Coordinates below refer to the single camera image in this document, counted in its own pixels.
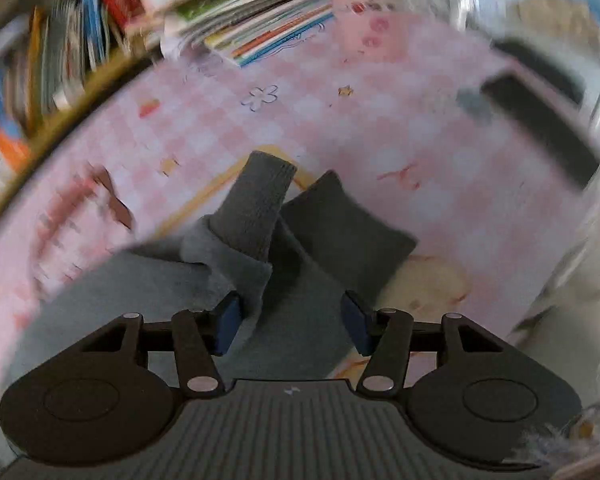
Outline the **grey sweatshirt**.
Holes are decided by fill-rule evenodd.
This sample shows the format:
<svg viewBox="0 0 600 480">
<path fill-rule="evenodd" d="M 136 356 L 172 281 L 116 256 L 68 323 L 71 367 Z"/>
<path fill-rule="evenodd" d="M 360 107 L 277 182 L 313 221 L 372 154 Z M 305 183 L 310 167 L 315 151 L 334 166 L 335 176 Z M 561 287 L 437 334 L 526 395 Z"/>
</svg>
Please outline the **grey sweatshirt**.
<svg viewBox="0 0 600 480">
<path fill-rule="evenodd" d="M 373 304 L 417 242 L 355 203 L 333 172 L 289 198 L 295 171 L 253 152 L 214 214 L 122 250 L 53 294 L 24 331 L 3 385 L 123 313 L 161 322 L 211 309 L 229 292 L 244 298 L 245 317 L 219 359 L 224 380 L 328 376 L 351 344 L 342 295 Z"/>
</svg>

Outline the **pink checkered table mat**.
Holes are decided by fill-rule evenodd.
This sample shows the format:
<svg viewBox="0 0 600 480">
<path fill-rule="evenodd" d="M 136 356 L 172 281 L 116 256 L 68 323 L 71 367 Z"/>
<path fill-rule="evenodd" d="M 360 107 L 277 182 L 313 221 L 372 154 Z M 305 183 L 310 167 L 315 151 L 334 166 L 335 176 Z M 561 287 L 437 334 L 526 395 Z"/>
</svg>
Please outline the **pink checkered table mat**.
<svg viewBox="0 0 600 480">
<path fill-rule="evenodd" d="M 238 68 L 162 62 L 62 142 L 0 222 L 0 380 L 12 345 L 54 286 L 125 243 L 212 211 L 255 150 L 296 165 L 302 190 L 327 170 L 418 252 L 467 273 L 452 298 L 500 335 L 526 313 L 585 226 L 579 188 L 516 122 L 460 105 L 513 73 L 568 117 L 572 106 L 471 32 L 413 16 L 394 63 L 351 58 L 336 27 L 314 28 Z"/>
</svg>

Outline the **teal hair clip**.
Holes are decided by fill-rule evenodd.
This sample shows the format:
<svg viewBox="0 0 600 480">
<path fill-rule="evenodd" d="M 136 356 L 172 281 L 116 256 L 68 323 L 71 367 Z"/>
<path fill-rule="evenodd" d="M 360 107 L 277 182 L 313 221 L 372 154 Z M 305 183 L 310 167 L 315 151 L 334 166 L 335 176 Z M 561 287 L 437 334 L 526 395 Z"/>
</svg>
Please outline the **teal hair clip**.
<svg viewBox="0 0 600 480">
<path fill-rule="evenodd" d="M 490 124 L 492 110 L 489 101 L 479 92 L 463 88 L 457 91 L 456 105 L 477 124 Z"/>
</svg>

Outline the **black left gripper tip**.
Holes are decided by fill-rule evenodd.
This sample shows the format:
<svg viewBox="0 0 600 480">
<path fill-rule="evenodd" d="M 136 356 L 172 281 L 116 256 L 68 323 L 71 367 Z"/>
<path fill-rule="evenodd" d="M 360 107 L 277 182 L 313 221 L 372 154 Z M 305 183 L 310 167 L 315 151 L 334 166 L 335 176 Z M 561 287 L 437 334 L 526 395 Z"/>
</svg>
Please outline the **black left gripper tip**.
<svg viewBox="0 0 600 480">
<path fill-rule="evenodd" d="M 538 77 L 572 104 L 582 102 L 583 91 L 571 76 L 528 44 L 513 39 L 495 40 L 491 49 L 507 55 L 519 68 L 487 80 L 480 93 L 521 125 L 572 184 L 580 190 L 586 188 L 600 168 L 600 155 L 586 140 L 583 129 L 522 75 Z"/>
</svg>

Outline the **open picture book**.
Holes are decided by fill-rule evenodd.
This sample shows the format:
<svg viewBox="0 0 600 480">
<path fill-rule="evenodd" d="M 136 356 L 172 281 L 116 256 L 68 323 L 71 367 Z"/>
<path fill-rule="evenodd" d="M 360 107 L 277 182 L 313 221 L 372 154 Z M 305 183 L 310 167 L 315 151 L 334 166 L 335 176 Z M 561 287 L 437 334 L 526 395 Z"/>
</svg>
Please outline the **open picture book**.
<svg viewBox="0 0 600 480">
<path fill-rule="evenodd" d="M 332 0 L 140 0 L 130 26 L 169 61 L 210 54 L 245 67 L 332 17 Z"/>
</svg>

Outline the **wooden bookshelf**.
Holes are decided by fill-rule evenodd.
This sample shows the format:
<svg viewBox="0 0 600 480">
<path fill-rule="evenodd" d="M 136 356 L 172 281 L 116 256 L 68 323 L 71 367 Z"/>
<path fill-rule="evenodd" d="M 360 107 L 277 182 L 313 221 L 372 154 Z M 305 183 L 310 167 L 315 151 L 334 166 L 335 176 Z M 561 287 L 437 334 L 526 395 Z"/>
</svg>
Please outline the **wooden bookshelf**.
<svg viewBox="0 0 600 480">
<path fill-rule="evenodd" d="M 140 0 L 0 0 L 0 219 L 48 155 L 155 61 Z"/>
</svg>

